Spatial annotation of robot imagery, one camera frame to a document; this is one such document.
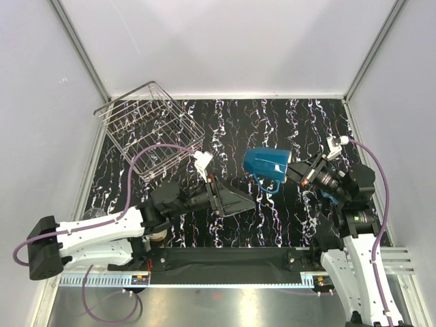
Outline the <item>dark blue ceramic mug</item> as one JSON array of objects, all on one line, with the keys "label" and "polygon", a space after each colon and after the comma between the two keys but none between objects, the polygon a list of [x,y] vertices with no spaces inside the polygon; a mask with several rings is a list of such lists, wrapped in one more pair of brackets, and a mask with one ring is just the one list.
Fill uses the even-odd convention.
[{"label": "dark blue ceramic mug", "polygon": [[[292,153],[289,150],[257,147],[245,153],[243,168],[252,175],[263,192],[274,195],[278,193],[280,184],[286,182],[287,167],[291,158]],[[276,188],[274,190],[264,188],[259,178],[274,181]]]}]

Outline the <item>light blue floral mug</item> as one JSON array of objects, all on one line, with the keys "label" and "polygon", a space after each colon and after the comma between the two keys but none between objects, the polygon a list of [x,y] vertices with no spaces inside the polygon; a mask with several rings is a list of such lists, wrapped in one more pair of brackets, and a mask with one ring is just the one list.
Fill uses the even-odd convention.
[{"label": "light blue floral mug", "polygon": [[320,191],[320,193],[324,198],[329,199],[333,204],[337,205],[339,203],[339,201],[333,195],[326,193],[325,191]]}]

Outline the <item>brown paper cup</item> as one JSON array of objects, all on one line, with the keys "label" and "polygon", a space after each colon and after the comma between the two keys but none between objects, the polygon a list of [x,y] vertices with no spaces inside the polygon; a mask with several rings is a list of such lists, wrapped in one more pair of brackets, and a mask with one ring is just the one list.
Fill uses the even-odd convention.
[{"label": "brown paper cup", "polygon": [[143,238],[146,240],[149,240],[151,242],[161,242],[166,238],[167,234],[168,234],[167,230],[162,230],[160,232],[147,234],[147,235],[143,236]]}]

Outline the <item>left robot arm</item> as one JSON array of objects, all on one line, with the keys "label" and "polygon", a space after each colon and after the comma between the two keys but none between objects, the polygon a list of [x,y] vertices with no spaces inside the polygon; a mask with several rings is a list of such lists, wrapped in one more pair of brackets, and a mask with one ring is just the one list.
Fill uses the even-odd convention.
[{"label": "left robot arm", "polygon": [[140,270],[146,264],[142,239],[159,237],[173,219],[206,210],[229,217],[254,208],[251,196],[210,175],[192,193],[183,192],[177,183],[164,183],[126,213],[62,223],[43,217],[27,237],[29,278],[44,280],[65,268],[92,264]]}]

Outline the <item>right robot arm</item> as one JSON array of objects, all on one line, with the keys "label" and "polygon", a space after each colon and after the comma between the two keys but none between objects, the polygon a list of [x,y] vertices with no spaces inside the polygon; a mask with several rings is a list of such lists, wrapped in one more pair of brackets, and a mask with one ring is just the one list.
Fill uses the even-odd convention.
[{"label": "right robot arm", "polygon": [[319,154],[287,167],[286,176],[302,187],[314,186],[332,202],[338,236],[317,236],[309,264],[332,280],[348,321],[346,326],[406,326],[382,262],[382,229],[371,210],[375,172],[357,163],[337,172]]}]

